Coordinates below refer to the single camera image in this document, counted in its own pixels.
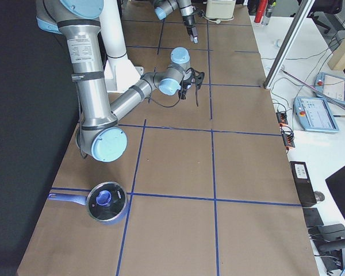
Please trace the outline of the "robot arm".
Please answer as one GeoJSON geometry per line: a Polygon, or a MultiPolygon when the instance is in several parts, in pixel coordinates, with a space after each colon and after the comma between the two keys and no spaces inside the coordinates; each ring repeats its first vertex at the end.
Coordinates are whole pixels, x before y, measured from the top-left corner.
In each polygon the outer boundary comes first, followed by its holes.
{"type": "Polygon", "coordinates": [[[195,16],[200,12],[200,10],[196,9],[190,0],[153,0],[149,2],[154,7],[155,14],[160,20],[165,19],[175,10],[179,10],[190,40],[195,44],[198,43],[198,31],[196,28],[195,16]]]}
{"type": "Polygon", "coordinates": [[[163,72],[141,74],[128,59],[116,1],[37,1],[40,29],[63,35],[73,67],[81,154],[101,162],[118,159],[127,136],[117,125],[153,91],[183,98],[198,78],[186,48],[171,53],[163,72]]]}

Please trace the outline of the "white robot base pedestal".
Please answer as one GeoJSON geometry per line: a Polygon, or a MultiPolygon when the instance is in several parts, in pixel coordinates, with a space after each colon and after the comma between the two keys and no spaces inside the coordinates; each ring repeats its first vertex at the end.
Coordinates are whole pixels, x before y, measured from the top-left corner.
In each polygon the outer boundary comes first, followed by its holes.
{"type": "Polygon", "coordinates": [[[140,73],[129,60],[116,0],[105,0],[99,16],[101,36],[107,54],[104,69],[108,93],[123,93],[140,79],[140,73]]]}

